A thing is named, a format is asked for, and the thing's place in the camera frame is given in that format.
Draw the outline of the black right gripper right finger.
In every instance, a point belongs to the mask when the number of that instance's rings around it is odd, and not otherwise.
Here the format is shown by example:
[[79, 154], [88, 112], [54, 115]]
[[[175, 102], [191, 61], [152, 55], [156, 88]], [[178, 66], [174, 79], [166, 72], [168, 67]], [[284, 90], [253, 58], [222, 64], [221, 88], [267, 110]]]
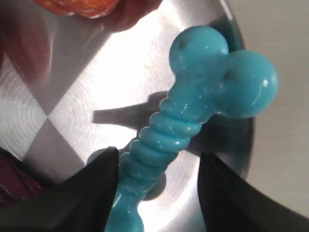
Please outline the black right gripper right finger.
[[199, 202], [208, 232], [308, 232], [309, 219], [248, 184], [213, 153], [199, 166]]

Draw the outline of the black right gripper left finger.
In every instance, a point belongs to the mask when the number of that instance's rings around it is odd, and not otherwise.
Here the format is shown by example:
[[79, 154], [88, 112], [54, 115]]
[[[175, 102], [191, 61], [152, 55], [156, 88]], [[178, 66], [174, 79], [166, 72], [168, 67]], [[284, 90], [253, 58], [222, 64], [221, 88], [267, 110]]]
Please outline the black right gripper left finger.
[[3, 232], [102, 232], [118, 184], [119, 152], [104, 150], [63, 183], [0, 208]]

